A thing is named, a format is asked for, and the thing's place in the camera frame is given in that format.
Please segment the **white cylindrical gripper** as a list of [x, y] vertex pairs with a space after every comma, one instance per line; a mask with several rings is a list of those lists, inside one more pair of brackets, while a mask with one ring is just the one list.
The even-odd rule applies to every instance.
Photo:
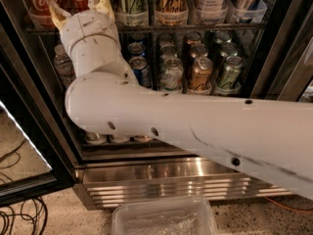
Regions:
[[49, 2], [52, 22], [60, 31], [61, 41], [69, 55], [79, 41], [91, 36], [105, 36], [119, 43], [111, 0], [88, 0], [88, 8], [90, 10], [71, 16], [56, 1]]

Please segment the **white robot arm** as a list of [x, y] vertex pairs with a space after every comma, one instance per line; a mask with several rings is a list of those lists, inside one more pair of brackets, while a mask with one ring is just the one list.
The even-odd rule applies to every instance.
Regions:
[[110, 0], [49, 11], [76, 73], [65, 106], [78, 127], [148, 135], [313, 199], [313, 104], [148, 89], [122, 57]]

